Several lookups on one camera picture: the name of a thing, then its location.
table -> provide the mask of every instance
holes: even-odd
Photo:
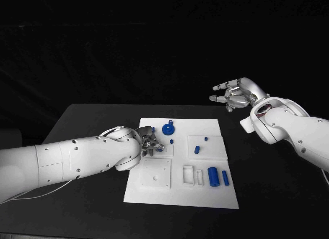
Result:
[[[74,104],[44,142],[96,136],[120,125],[138,128],[142,117],[219,119],[240,210],[125,203],[129,171],[113,168],[73,181],[45,197],[2,205],[0,233],[171,239],[221,238],[227,233],[268,230],[279,233],[289,228],[311,232],[320,229],[318,223],[329,228],[329,188],[321,170],[297,156],[288,142],[268,145],[256,133],[245,132],[240,121],[250,109],[230,113],[223,105]]]

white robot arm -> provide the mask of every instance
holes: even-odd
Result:
[[[131,170],[142,155],[164,149],[152,127],[118,127],[106,137],[0,150],[0,204],[47,185],[103,173],[113,166]]]
[[[247,133],[256,131],[269,144],[286,140],[298,155],[329,173],[329,121],[311,117],[292,100],[271,97],[246,77],[213,89],[227,89],[226,96],[210,99],[227,103],[230,112],[249,104],[253,106],[250,116],[240,122]]]

